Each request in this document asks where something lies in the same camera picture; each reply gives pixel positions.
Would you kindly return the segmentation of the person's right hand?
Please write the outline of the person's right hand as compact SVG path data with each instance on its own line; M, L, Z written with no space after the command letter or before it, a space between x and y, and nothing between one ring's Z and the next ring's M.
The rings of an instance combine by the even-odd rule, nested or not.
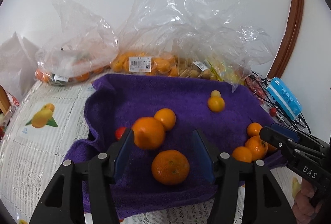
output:
M308 181L302 179L301 190L297 193L292 207L298 224L310 223L320 211L323 201L320 201L316 207L310 204L310 198L313 198L314 194L314 187Z

